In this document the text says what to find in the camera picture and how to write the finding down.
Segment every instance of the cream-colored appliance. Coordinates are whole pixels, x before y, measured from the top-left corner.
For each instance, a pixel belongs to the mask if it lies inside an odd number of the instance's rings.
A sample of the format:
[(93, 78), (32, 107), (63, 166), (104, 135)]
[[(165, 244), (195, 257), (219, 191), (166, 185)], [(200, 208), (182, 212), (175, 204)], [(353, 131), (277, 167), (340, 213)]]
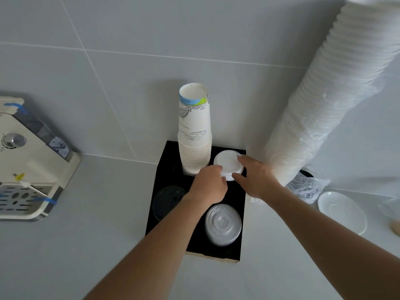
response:
[(0, 97), (0, 221), (47, 217), (80, 162), (24, 102)]

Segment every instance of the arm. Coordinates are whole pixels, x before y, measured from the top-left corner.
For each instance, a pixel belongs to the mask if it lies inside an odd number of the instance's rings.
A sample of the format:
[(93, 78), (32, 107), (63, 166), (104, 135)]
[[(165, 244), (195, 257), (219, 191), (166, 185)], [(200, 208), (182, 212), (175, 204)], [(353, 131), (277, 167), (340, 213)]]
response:
[(244, 190), (283, 219), (337, 292), (345, 299), (400, 299), (400, 259), (308, 206), (279, 184), (270, 167), (238, 157)]
[(182, 201), (84, 300), (166, 299), (199, 219), (225, 196), (221, 170), (202, 168)]

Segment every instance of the line drawing on cup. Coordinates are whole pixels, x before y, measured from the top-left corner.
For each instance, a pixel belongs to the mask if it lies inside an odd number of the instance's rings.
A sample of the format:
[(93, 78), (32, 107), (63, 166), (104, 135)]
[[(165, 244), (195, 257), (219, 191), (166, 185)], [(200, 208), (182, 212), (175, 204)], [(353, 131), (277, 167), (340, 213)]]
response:
[(184, 119), (186, 116), (192, 111), (192, 110), (204, 110), (206, 109), (206, 104), (210, 104), (210, 101), (208, 100), (208, 96), (206, 97), (206, 102), (200, 105), (187, 105), (181, 103), (179, 106), (179, 116)]
[(192, 141), (200, 140), (202, 138), (202, 136), (204, 136), (207, 133), (206, 130), (196, 131), (196, 132), (193, 132), (193, 133), (185, 133), (183, 130), (181, 130), (181, 129), (179, 129), (179, 130), (181, 132), (183, 132), (183, 134), (185, 135), (186, 139), (192, 140)]

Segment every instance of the knob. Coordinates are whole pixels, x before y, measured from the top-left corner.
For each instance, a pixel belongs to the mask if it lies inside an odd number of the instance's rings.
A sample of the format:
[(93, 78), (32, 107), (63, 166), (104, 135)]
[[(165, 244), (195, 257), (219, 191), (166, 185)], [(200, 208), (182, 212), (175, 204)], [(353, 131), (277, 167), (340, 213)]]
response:
[(1, 142), (7, 148), (18, 148), (26, 144), (26, 138), (20, 134), (9, 133), (3, 136)]

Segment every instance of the yellow tag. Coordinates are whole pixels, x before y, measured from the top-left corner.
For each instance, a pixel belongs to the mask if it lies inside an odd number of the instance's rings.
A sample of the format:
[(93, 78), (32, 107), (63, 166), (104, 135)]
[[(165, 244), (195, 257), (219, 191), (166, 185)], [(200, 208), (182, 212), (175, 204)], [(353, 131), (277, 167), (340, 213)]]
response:
[(25, 177), (25, 173), (22, 173), (22, 174), (16, 175), (14, 180), (21, 181), (24, 177)]

